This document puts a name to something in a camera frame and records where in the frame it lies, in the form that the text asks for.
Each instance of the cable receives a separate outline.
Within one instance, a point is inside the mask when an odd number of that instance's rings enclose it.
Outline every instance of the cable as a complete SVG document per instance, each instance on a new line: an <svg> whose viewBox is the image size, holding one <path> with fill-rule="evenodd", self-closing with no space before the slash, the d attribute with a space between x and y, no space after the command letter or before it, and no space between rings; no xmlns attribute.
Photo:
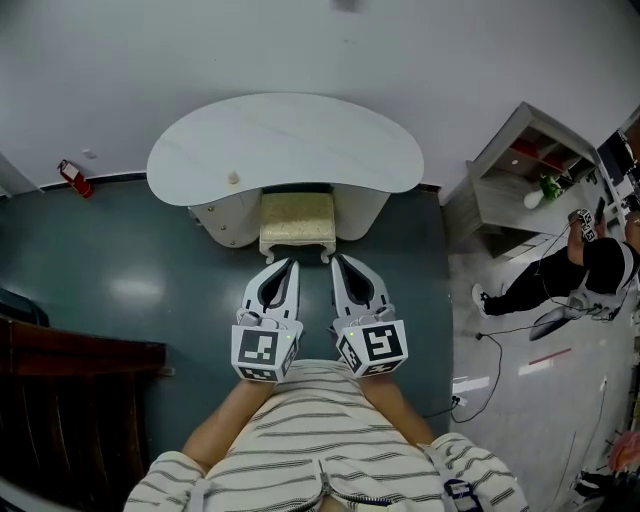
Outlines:
<svg viewBox="0 0 640 512"><path fill-rule="evenodd" d="M562 488L562 482L564 482L564 477L567 475L567 468L569 467L569 461L571 460L571 454L573 453L573 445L576 442L576 434L577 432L574 430L573 439L571 440L571 448L569 448L569 455L567 455L567 462L564 465L564 470L562 471L562 476L560 477L560 481L558 482L558 488L556 489L556 493L553 495L553 500L551 501L551 503L547 505L547 508L545 508L543 512L547 512L547 510L549 510L553 506L553 504L556 502L556 499L558 499L558 494L560 493L560 489Z"/></svg>
<svg viewBox="0 0 640 512"><path fill-rule="evenodd" d="M482 336L493 336L495 334L509 334L509 333L516 332L516 331L526 331L526 330L531 329L533 327L540 327L541 325L555 324L556 322L557 322L557 320L550 320L549 322L544 322L542 324L533 324L533 325L528 325L526 327L516 327L515 329L510 329L508 331L496 331L496 332L486 332L486 333L478 333L478 334L482 334Z"/></svg>
<svg viewBox="0 0 640 512"><path fill-rule="evenodd" d="M489 405L489 401L491 400L491 397L493 396L493 393L495 393L496 388L498 387L498 382L500 382L500 374L502 373L502 345L500 345L500 343L498 343L495 338L493 336L491 336L491 334L483 334L481 332L479 332L478 334L476 334L476 338L478 340L481 340L483 337L487 337L489 338L491 341L493 341L496 345L498 345L498 348L500 349L500 358L498 359L498 376L496 377L496 382L493 385L493 389L491 390L491 393L489 393L489 396L487 397L487 400L485 401L484 405L480 408L480 410L478 412L476 412L474 415L472 415L470 418L467 418L465 420L458 420L455 418L455 416L453 415L453 410L451 411L451 419L458 424L461 423L467 423L469 421L471 421L472 419L478 417L478 415L482 412L484 412L484 410L487 408L487 406Z"/></svg>
<svg viewBox="0 0 640 512"><path fill-rule="evenodd" d="M589 443L587 444L587 449L584 451L584 455L582 456L582 460L580 461L580 468L582 468L584 466L584 461L587 458L587 454L589 453L589 450L591 449L591 443L593 442L593 438L596 435L596 432L598 431L598 427L600 426L600 420L602 419L602 411L604 409L604 398L607 394L607 381L604 381L604 387L602 389L602 400L600 401L600 412L598 413L598 421L596 421L596 425L595 427L593 427L593 431L591 432L591 437L589 438Z"/></svg>
<svg viewBox="0 0 640 512"><path fill-rule="evenodd" d="M556 242L557 242L558 240L560 240L560 238L562 238L562 235L564 235L564 234L565 234L565 232L567 231L567 229L569 229L569 228L571 227L571 225L572 225L573 223L575 223L575 222L578 222L578 220L576 219L576 220L574 220L573 222L569 222L569 224L567 224L567 225L564 227L564 229L562 230L562 233L560 233L560 234L556 237L556 239L553 241L553 243L552 243L552 244L547 248L547 250L546 250L546 251L544 251L544 252L542 253L542 256L540 256L540 260L538 260L538 270L540 270L540 264L542 263L542 260L543 260L543 259L544 259L544 257L547 255L547 253L552 249L552 247L553 247L554 245L556 245Z"/></svg>
<svg viewBox="0 0 640 512"><path fill-rule="evenodd" d="M624 292L624 297L622 297L622 302L617 307L617 309L614 309L613 312L609 315L609 320L603 320L603 323L608 324L609 322L613 322L618 316L618 313L620 313L620 311L622 310L622 306L624 306L624 301L627 300L627 295L629 294L629 288L631 288L631 279L627 284L627 290Z"/></svg>
<svg viewBox="0 0 640 512"><path fill-rule="evenodd" d="M456 407L458 407L458 404L460 403L460 398L457 396L452 396L451 397L451 401L453 402L453 405L451 407L449 407L448 409L445 409L444 411L440 411L440 412L434 412L433 414L427 414L426 416L422 416L423 418L433 418L434 416L440 416L441 414L444 414L446 412L451 412L453 411Z"/></svg>

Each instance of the dark wooden cabinet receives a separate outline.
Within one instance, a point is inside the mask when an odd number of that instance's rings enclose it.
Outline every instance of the dark wooden cabinet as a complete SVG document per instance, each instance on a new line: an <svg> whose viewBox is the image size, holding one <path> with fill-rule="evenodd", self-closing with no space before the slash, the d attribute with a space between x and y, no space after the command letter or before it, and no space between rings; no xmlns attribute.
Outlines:
<svg viewBox="0 0 640 512"><path fill-rule="evenodd" d="M0 318L0 474L81 510L122 510L148 468L143 389L165 345Z"/></svg>

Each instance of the person's hand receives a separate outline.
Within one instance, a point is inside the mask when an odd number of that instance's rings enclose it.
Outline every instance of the person's hand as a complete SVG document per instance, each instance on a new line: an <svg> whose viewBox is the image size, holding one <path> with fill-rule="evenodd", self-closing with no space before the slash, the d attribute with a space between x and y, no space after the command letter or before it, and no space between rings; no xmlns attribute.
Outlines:
<svg viewBox="0 0 640 512"><path fill-rule="evenodd" d="M605 238L607 236L607 223L604 220L604 216L600 219L600 222L595 227L596 235L598 238Z"/></svg>
<svg viewBox="0 0 640 512"><path fill-rule="evenodd" d="M582 217L578 215L577 210L569 215L569 224L573 225L574 222L582 222Z"/></svg>

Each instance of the white table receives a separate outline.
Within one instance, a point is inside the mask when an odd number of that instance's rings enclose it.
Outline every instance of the white table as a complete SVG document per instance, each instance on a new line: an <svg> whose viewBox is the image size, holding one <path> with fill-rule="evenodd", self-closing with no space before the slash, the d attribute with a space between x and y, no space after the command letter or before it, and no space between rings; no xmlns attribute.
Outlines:
<svg viewBox="0 0 640 512"><path fill-rule="evenodd" d="M153 193L188 206L222 245L259 233L265 187L330 183L336 234L364 236L390 193L422 179L424 161L400 125L352 103L313 94L241 96L198 109L156 142L147 164Z"/></svg>

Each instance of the sneaker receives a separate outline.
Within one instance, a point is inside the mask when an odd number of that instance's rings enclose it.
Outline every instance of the sneaker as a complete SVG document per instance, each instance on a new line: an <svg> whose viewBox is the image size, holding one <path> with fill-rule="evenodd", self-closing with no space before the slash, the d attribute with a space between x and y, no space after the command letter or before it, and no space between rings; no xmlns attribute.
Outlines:
<svg viewBox="0 0 640 512"><path fill-rule="evenodd" d="M489 298L489 295L484 292L482 286L478 283L474 284L471 289L471 298L473 299L473 302L475 302L476 306L478 306L478 310L480 311L482 318L489 318L489 315L487 315L484 310L484 301Z"/></svg>

